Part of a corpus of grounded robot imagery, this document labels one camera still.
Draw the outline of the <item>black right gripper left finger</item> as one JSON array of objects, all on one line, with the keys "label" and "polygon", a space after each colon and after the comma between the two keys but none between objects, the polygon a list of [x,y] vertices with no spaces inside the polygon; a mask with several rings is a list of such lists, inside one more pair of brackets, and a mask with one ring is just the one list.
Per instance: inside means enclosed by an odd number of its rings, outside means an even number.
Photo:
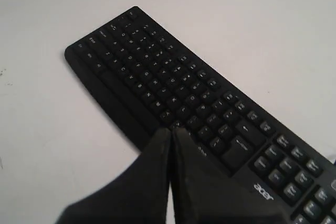
[{"label": "black right gripper left finger", "polygon": [[171,137],[170,130],[157,130],[122,174],[65,208],[57,223],[165,223]]}]

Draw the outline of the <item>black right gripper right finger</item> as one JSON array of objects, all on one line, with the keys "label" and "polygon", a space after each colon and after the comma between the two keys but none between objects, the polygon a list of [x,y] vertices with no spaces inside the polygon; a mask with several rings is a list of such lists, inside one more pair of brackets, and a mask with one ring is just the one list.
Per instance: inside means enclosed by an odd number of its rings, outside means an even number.
[{"label": "black right gripper right finger", "polygon": [[172,133],[170,164],[176,223],[289,223],[278,204],[226,177],[186,129]]}]

